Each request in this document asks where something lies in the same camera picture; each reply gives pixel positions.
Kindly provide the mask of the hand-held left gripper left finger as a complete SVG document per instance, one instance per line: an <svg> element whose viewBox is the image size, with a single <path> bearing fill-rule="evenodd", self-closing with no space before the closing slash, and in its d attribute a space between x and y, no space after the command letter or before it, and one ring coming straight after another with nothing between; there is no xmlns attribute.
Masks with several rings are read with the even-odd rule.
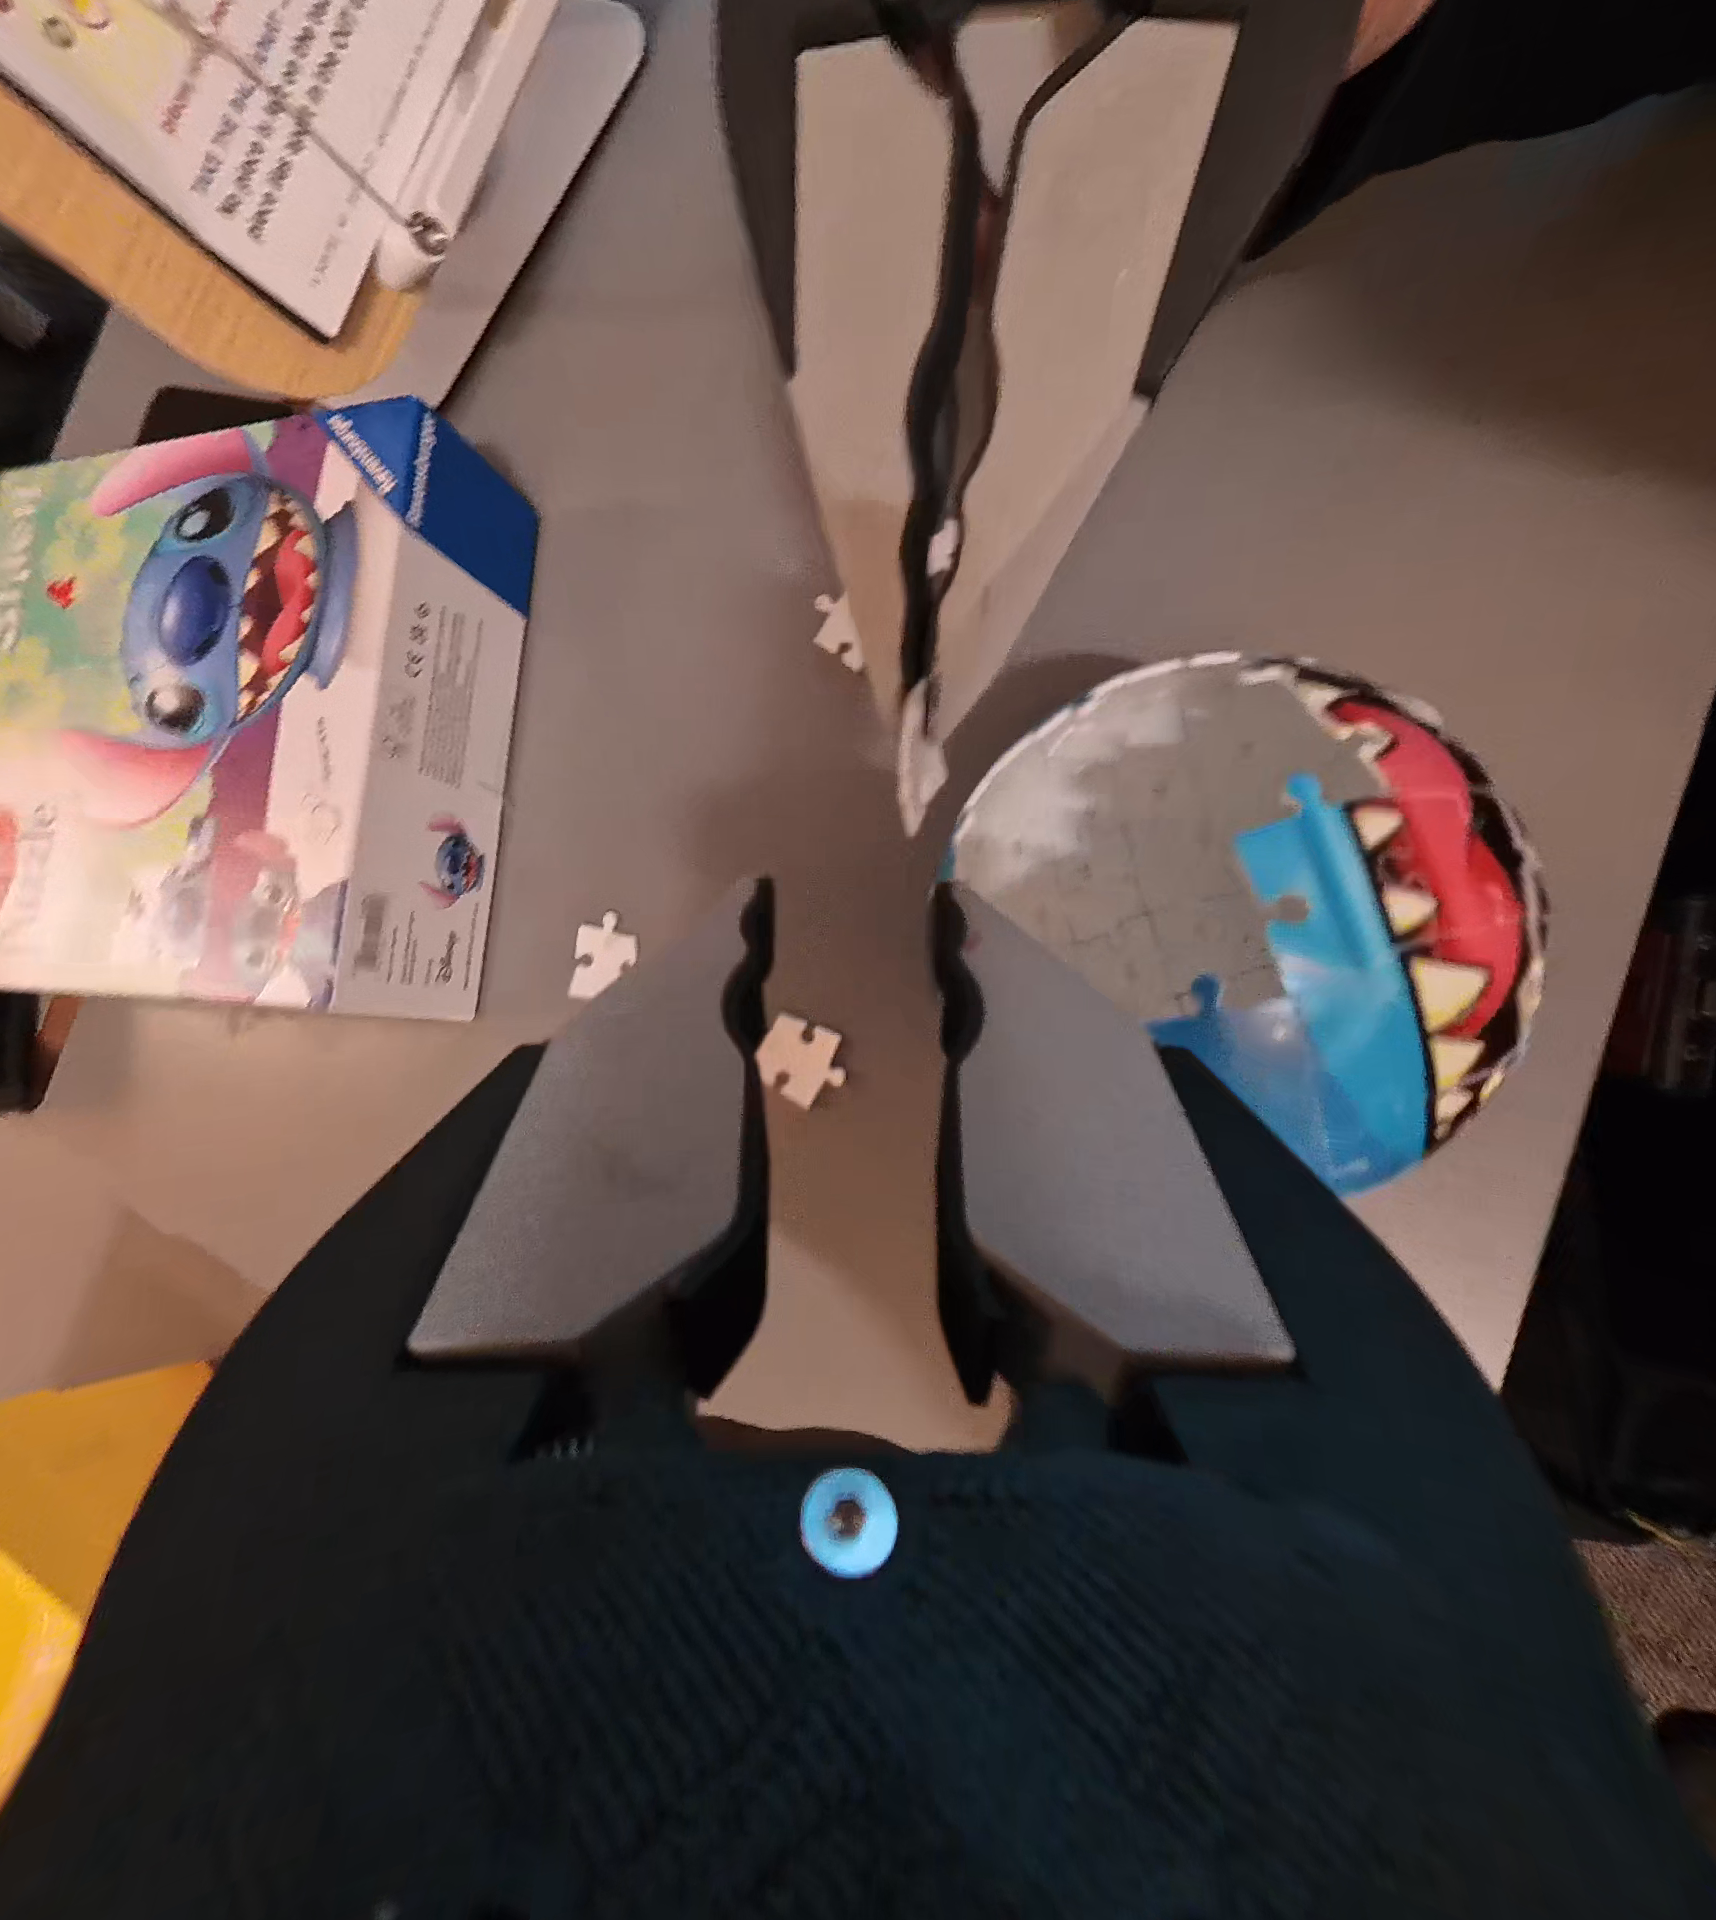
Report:
<svg viewBox="0 0 1716 1920"><path fill-rule="evenodd" d="M407 1338L415 1363L717 1391L769 1294L774 945L774 879L745 875L542 1047Z"/></svg>

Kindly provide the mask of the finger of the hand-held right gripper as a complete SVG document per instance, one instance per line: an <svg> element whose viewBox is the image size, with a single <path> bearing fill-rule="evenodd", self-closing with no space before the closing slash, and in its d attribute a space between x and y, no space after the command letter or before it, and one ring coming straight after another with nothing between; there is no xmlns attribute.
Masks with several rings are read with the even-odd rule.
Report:
<svg viewBox="0 0 1716 1920"><path fill-rule="evenodd" d="M937 534L911 416L949 292L961 123L977 121L963 14L869 14L872 31L792 64L792 405L822 536L885 717L922 692L938 713L938 640L915 635L904 536Z"/></svg>
<svg viewBox="0 0 1716 1920"><path fill-rule="evenodd" d="M1137 381L1230 78L1228 17L1017 14L964 33L989 81L957 475L929 546L922 727L990 688L1149 411Z"/></svg>

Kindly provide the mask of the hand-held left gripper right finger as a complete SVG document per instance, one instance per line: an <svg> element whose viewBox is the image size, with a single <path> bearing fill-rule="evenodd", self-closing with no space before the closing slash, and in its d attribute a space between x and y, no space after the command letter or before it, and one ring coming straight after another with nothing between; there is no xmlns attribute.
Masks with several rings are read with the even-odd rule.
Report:
<svg viewBox="0 0 1716 1920"><path fill-rule="evenodd" d="M937 1302L967 1400L1289 1371L1295 1341L1146 1025L964 883L929 905Z"/></svg>

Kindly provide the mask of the blue puzzle ball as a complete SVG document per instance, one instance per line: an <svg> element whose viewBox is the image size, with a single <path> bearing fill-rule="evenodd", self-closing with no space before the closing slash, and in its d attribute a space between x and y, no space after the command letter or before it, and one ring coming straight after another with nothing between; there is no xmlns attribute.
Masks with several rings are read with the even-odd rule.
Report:
<svg viewBox="0 0 1716 1920"><path fill-rule="evenodd" d="M1341 1196L1485 1111L1545 996L1519 810L1431 705L1300 658L1097 684L985 771L938 875L1196 1056Z"/></svg>

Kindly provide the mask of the single white puzzle piece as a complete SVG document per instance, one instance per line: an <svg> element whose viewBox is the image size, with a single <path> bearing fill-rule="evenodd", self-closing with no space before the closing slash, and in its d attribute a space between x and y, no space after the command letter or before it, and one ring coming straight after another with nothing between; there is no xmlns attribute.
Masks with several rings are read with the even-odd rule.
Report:
<svg viewBox="0 0 1716 1920"><path fill-rule="evenodd" d="M895 737L895 804L907 839L916 839L949 778L937 731L938 681L924 676L904 690Z"/></svg>

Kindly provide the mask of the printed cardboard puzzle box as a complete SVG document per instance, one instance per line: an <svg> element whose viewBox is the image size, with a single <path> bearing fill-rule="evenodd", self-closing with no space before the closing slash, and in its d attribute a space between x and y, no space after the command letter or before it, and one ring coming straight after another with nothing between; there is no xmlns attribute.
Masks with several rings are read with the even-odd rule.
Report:
<svg viewBox="0 0 1716 1920"><path fill-rule="evenodd" d="M0 992L471 1019L540 516L421 395L0 473Z"/></svg>

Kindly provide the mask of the wooden document stand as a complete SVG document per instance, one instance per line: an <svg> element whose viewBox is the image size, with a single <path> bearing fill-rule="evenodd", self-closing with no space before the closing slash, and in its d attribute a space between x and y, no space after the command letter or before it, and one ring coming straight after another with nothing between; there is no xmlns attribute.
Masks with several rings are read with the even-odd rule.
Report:
<svg viewBox="0 0 1716 1920"><path fill-rule="evenodd" d="M561 212L646 56L625 4L558 4L483 184L431 284L369 284L340 336L319 342L229 278L126 182L0 81L0 224L116 302L57 438L63 454L136 438L150 399L183 385L253 399L442 403Z"/></svg>

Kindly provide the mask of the printed instruction sheet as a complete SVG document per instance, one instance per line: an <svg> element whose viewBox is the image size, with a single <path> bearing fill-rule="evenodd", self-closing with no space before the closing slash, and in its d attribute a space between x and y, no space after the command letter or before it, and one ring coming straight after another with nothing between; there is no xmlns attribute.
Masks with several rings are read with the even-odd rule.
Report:
<svg viewBox="0 0 1716 1920"><path fill-rule="evenodd" d="M558 1L0 1L0 81L310 333L437 270Z"/></svg>

